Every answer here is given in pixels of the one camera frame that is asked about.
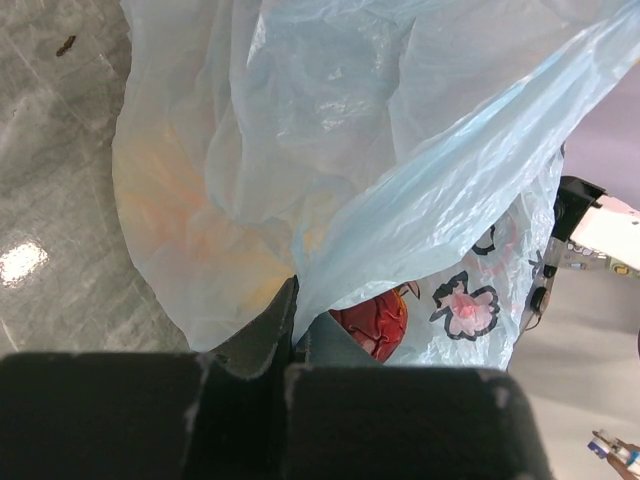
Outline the blue plastic bag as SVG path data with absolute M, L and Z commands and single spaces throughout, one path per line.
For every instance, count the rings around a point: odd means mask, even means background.
M 396 289 L 392 365 L 505 368 L 563 142 L 639 55 L 635 1 L 125 1 L 131 259 L 209 351 Z

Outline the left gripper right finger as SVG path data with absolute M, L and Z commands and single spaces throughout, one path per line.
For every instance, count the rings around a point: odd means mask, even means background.
M 294 361 L 317 367 L 382 367 L 330 314 L 314 319 L 295 347 Z

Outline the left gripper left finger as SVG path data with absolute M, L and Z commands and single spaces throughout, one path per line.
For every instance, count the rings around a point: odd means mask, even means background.
M 288 355 L 298 290 L 297 277 L 287 279 L 257 317 L 211 351 L 214 358 L 232 375 L 254 378 L 270 368 L 279 346 Z

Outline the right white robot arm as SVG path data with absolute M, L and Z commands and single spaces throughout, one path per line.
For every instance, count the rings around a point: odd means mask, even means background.
M 561 178 L 555 223 L 534 277 L 521 322 L 523 332 L 542 318 L 560 269 L 606 270 L 639 277 L 639 211 L 605 189 L 575 176 Z

